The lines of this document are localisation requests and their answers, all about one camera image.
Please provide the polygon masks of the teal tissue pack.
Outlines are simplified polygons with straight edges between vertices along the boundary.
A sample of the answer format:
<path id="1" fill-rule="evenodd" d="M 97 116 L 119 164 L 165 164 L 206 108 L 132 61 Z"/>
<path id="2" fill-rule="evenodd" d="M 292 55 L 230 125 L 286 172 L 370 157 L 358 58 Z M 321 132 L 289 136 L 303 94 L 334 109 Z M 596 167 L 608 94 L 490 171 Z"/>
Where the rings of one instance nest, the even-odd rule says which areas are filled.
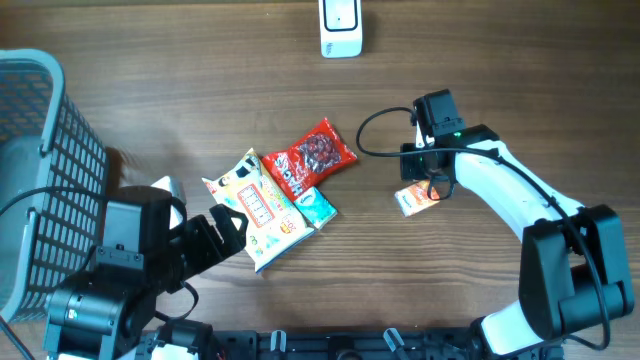
<path id="1" fill-rule="evenodd" d="M 294 201 L 294 204 L 311 225 L 318 230 L 338 214 L 336 208 L 316 187 L 307 189 Z"/>

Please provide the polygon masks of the white yellow wet wipes pack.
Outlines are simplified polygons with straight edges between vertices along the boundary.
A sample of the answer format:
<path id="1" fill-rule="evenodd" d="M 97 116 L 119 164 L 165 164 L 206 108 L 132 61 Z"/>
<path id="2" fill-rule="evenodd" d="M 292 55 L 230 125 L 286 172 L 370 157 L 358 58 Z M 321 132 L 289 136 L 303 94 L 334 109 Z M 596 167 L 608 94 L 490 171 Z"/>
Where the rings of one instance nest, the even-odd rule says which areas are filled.
<path id="1" fill-rule="evenodd" d="M 202 181 L 218 204 L 247 217 L 245 250 L 257 273 L 315 234 L 252 149 L 224 175 Z"/>

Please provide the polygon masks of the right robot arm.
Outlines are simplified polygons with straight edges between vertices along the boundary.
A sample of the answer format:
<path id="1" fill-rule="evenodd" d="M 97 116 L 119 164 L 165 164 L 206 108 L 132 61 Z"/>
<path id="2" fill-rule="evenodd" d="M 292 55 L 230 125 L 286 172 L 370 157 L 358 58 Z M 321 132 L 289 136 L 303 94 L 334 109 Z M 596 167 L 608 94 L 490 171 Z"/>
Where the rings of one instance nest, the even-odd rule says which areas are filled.
<path id="1" fill-rule="evenodd" d="M 635 305 L 623 226 L 606 205 L 586 207 L 547 185 L 485 125 L 466 126 L 448 90 L 413 103 L 416 140 L 401 176 L 429 195 L 456 186 L 478 195 L 521 243 L 517 300 L 478 321 L 474 345 L 506 358 L 629 315 Z"/>

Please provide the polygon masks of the red candy bag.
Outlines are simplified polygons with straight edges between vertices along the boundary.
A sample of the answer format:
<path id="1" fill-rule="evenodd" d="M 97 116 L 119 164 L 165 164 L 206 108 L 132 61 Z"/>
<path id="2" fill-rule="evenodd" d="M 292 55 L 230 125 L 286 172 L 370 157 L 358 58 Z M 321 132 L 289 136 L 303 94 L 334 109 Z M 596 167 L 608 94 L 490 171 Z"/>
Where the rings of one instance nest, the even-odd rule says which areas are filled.
<path id="1" fill-rule="evenodd" d="M 357 155 L 327 118 L 286 150 L 262 157 L 262 164 L 291 201 L 356 161 Z"/>

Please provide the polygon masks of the orange tissue pack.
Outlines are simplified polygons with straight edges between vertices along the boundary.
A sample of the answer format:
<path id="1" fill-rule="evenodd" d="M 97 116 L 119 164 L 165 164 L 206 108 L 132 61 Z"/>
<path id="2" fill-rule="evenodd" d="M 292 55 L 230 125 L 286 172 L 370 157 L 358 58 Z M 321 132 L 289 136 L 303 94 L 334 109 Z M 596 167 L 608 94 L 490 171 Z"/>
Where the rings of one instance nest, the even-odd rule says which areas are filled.
<path id="1" fill-rule="evenodd" d="M 405 217 L 415 215 L 440 201 L 439 193 L 429 180 L 422 180 L 397 191 L 395 199 Z"/>

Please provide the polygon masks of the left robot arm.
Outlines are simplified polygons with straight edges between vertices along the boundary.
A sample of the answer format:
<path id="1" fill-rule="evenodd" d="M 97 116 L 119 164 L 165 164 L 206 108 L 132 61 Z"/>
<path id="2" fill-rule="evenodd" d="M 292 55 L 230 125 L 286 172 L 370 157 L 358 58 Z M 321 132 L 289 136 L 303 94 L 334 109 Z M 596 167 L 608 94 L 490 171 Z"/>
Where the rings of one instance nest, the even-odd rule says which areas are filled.
<path id="1" fill-rule="evenodd" d="M 246 246 L 248 218 L 225 205 L 176 226 L 172 210 L 186 207 L 164 189 L 124 187 L 106 205 L 101 243 L 47 300 L 43 348 L 53 359 L 117 359 L 137 345 L 152 319 L 185 321 L 159 312 L 158 296 L 193 292 L 190 278 Z"/>

